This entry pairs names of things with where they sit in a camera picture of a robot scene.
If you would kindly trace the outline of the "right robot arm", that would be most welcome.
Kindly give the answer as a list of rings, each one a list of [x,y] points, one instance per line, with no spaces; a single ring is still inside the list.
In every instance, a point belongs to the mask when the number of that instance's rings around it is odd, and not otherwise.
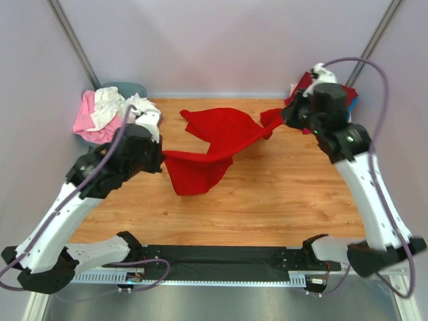
[[[369,153],[365,127],[347,120],[347,93],[340,84],[323,83],[307,96],[297,91],[281,115],[286,126],[308,129],[318,146],[347,184],[364,224],[365,239],[335,238],[327,234],[307,239],[302,264],[316,270],[325,261],[348,263],[366,278],[407,258],[404,247],[417,255],[427,249],[401,220],[377,170],[377,158]],[[374,169],[376,177],[370,170]]]

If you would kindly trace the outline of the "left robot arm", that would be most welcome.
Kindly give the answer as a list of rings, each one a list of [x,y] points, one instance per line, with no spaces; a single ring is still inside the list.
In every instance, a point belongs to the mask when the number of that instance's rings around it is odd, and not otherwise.
[[[16,290],[54,294],[93,268],[136,267],[143,249],[128,231],[91,244],[71,244],[69,239],[113,190],[140,172],[159,173],[163,160],[162,137],[151,124],[128,124],[115,132],[111,143],[80,156],[32,234],[1,253],[8,270],[20,271]]]

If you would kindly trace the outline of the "blue folded t-shirt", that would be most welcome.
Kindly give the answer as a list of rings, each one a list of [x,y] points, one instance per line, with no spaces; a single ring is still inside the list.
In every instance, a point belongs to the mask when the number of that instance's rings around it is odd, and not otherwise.
[[[353,98],[351,103],[348,106],[348,122],[349,123],[352,122],[352,111],[353,111],[354,107],[356,106],[357,101],[358,101],[358,96]]]

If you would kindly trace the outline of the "dark red folded t-shirt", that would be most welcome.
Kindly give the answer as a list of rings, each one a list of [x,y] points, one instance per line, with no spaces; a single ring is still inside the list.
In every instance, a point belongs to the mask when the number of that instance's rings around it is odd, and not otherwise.
[[[305,90],[312,82],[310,72],[304,72],[300,80],[290,90],[290,95],[284,100],[285,106],[289,106],[296,97],[298,90]],[[326,94],[327,90],[332,93],[333,98],[338,98],[339,102],[344,102],[348,112],[348,106],[352,99],[358,96],[354,88],[340,84],[320,84],[314,88],[313,94]]]

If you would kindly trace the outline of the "white crumpled t-shirt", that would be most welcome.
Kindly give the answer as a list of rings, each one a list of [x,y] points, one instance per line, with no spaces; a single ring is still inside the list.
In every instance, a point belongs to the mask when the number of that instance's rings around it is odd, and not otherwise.
[[[133,124],[134,116],[140,112],[156,110],[161,112],[155,105],[145,97],[135,93],[125,98],[115,86],[102,88],[96,91],[95,113],[99,115],[107,113],[108,110],[117,111],[122,117],[122,123]]]

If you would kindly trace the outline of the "pink crumpled t-shirt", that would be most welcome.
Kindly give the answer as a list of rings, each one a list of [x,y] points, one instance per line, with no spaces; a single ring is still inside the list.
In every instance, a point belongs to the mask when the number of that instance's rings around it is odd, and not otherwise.
[[[122,125],[122,117],[117,111],[111,113],[112,110],[101,115],[95,113],[95,95],[91,90],[84,92],[72,132],[86,142],[104,144],[112,141],[114,133]]]

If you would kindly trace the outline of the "grey laundry basket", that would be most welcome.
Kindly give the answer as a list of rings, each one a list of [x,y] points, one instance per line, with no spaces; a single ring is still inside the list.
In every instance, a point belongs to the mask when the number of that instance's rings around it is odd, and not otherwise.
[[[123,95],[125,98],[129,98],[131,95],[135,93],[139,93],[140,96],[145,98],[147,96],[146,89],[143,86],[135,83],[130,83],[130,82],[110,82],[110,83],[103,84],[100,89],[112,87],[112,86],[117,87],[119,93]]]

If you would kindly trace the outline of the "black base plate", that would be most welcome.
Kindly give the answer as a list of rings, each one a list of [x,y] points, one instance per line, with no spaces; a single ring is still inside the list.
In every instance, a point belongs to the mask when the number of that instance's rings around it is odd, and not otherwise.
[[[169,273],[175,276],[213,276],[228,280],[233,276],[261,280],[266,276],[278,279],[290,271],[341,270],[337,262],[318,261],[302,248],[286,247],[148,245],[131,250],[124,261],[156,258],[167,260],[171,265]]]

